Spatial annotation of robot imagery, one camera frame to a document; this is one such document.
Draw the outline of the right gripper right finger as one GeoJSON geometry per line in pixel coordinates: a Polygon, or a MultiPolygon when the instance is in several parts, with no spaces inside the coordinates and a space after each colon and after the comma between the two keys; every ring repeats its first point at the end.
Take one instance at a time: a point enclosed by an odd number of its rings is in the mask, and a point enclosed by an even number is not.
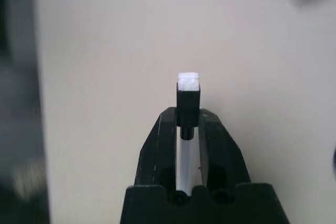
{"type": "Polygon", "coordinates": [[[233,189],[249,182],[240,148],[216,114],[200,110],[198,134],[202,182],[207,189],[233,189]]]}

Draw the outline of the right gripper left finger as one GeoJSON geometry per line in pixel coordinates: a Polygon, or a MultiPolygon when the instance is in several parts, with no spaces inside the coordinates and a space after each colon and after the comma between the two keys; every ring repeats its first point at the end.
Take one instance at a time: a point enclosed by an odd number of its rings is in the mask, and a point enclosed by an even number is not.
{"type": "Polygon", "coordinates": [[[175,163],[175,107],[169,107],[159,115],[140,150],[135,184],[175,190],[175,163]]]}

